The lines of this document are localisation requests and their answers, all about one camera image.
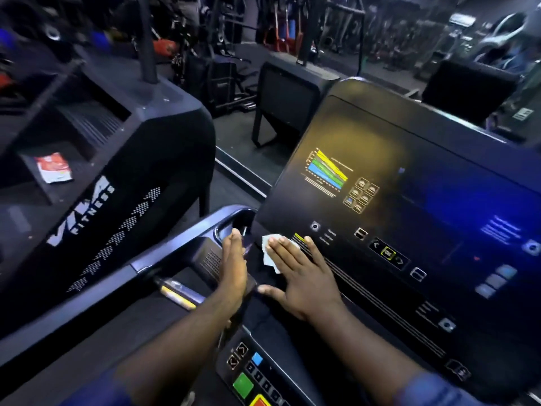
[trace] treadmill console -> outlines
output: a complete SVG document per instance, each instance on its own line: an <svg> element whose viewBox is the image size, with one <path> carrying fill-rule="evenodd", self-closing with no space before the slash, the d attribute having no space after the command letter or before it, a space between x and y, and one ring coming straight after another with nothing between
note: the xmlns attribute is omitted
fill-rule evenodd
<svg viewBox="0 0 541 406"><path fill-rule="evenodd" d="M537 157L345 80L252 232L281 233L305 252L310 235L349 299L454 384L509 401L540 376Z"/></svg>
<svg viewBox="0 0 541 406"><path fill-rule="evenodd" d="M218 355L216 372L246 406L312 405L244 326Z"/></svg>

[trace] green button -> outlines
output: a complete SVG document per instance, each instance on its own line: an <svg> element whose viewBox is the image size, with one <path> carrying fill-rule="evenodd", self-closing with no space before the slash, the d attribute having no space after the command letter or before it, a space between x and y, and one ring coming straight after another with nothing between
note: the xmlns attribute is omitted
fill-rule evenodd
<svg viewBox="0 0 541 406"><path fill-rule="evenodd" d="M239 392L240 397L246 399L250 390L254 387L252 381L244 373L241 373L237 380L233 383L233 387Z"/></svg>

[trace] blue sleeve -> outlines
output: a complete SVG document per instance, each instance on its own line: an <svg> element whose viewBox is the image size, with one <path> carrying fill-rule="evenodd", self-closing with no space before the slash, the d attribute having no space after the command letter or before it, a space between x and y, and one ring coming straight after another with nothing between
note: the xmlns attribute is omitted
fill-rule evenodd
<svg viewBox="0 0 541 406"><path fill-rule="evenodd" d="M485 404L438 375L424 373L398 393L394 406L485 406Z"/></svg>
<svg viewBox="0 0 541 406"><path fill-rule="evenodd" d="M114 380L114 370L90 382L59 406L133 406L125 389Z"/></svg>

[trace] heart rate chart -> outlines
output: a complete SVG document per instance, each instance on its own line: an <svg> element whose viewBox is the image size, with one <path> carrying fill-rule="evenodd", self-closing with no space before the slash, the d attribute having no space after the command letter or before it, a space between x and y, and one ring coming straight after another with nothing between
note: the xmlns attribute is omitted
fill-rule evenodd
<svg viewBox="0 0 541 406"><path fill-rule="evenodd" d="M340 192L347 181L347 176L319 148L310 152L306 160L306 171L308 175L305 180L329 197L335 197L334 191Z"/></svg>

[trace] white tissue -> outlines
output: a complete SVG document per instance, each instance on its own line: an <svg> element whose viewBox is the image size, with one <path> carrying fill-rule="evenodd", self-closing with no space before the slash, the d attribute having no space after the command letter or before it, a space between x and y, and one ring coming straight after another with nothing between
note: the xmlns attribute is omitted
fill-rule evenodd
<svg viewBox="0 0 541 406"><path fill-rule="evenodd" d="M280 234L271 234L271 235L265 235L264 237L261 238L262 239L261 240L261 247L263 248L263 264L267 265L267 266L272 266L274 268L274 272L276 272L276 273L280 273L280 271L276 267L276 264L271 259L271 257L269 255L267 255L267 244L269 243L270 238L274 238L274 239L278 240L281 237L282 237L282 235L280 235ZM301 249L301 247L296 242L293 242L293 241L290 241L290 242L293 245L295 245L298 249Z"/></svg>

